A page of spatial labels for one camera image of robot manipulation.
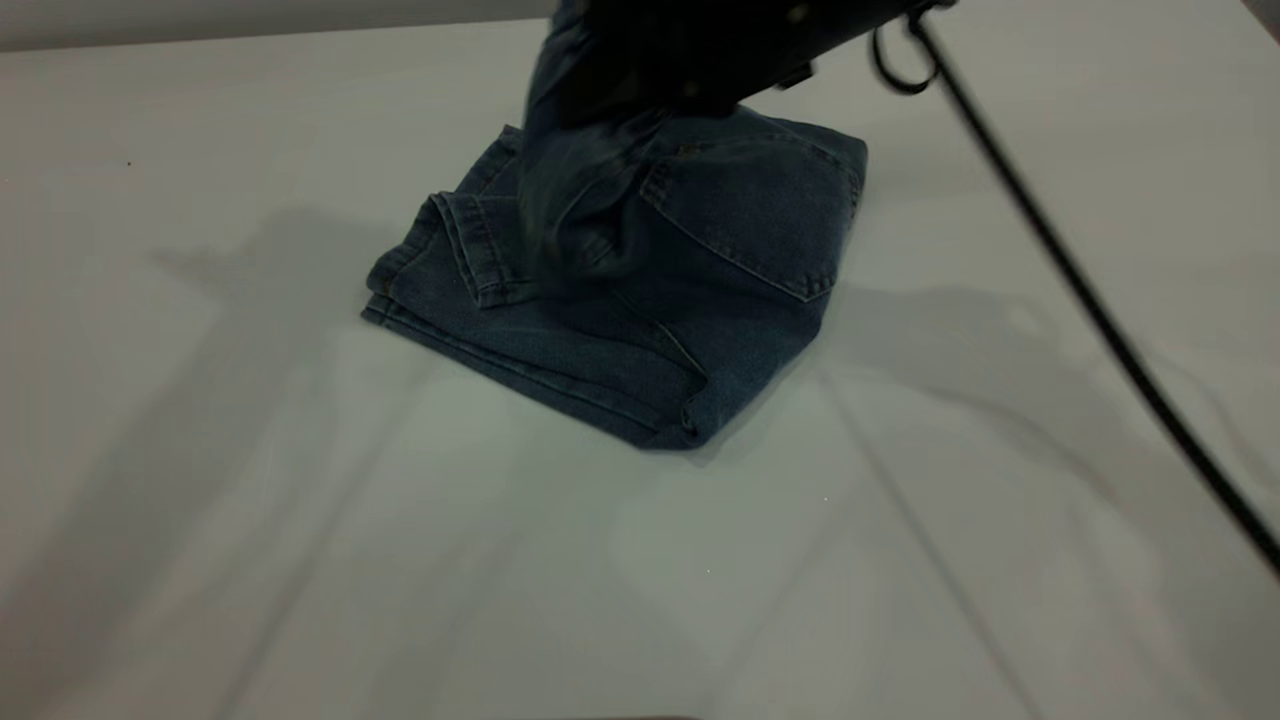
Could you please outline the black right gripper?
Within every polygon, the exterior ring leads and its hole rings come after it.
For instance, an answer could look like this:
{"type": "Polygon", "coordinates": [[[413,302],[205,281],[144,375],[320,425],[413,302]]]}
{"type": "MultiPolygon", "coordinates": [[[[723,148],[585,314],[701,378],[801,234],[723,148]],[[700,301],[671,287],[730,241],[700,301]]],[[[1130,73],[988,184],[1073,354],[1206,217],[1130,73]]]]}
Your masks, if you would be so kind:
{"type": "Polygon", "coordinates": [[[648,109],[718,117],[809,79],[815,60],[864,35],[918,22],[945,1],[588,1],[585,54],[556,90],[564,127],[648,109]]]}

